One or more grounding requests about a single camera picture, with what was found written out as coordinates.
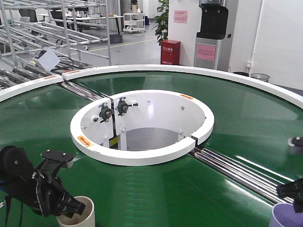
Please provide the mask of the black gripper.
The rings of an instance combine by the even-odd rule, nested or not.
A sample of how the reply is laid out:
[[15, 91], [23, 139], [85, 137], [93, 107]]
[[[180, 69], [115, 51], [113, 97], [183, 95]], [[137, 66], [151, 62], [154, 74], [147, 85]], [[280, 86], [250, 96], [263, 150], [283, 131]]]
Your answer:
[[62, 186], [60, 180], [51, 178], [54, 181], [48, 182], [48, 177], [35, 169], [32, 180], [35, 180], [36, 198], [40, 213], [44, 217], [50, 215], [65, 215], [72, 218], [74, 214], [82, 215], [86, 205], [71, 196]]

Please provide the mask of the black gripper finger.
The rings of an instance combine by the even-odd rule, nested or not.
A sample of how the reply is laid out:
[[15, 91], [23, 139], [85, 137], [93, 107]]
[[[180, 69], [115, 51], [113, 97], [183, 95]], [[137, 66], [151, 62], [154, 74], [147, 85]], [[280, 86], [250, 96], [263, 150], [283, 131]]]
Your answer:
[[280, 184], [276, 187], [279, 198], [293, 198], [295, 213], [303, 212], [303, 179], [297, 179], [293, 182]]

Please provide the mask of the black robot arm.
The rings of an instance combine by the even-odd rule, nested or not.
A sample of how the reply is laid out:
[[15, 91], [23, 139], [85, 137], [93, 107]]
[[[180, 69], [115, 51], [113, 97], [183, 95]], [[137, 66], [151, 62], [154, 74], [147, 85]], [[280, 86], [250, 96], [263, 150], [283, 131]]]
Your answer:
[[23, 148], [6, 146], [0, 151], [0, 186], [8, 194], [29, 206], [38, 215], [81, 215], [85, 204], [75, 199], [57, 176], [60, 168], [70, 168], [73, 154], [48, 149], [43, 161], [34, 167]]

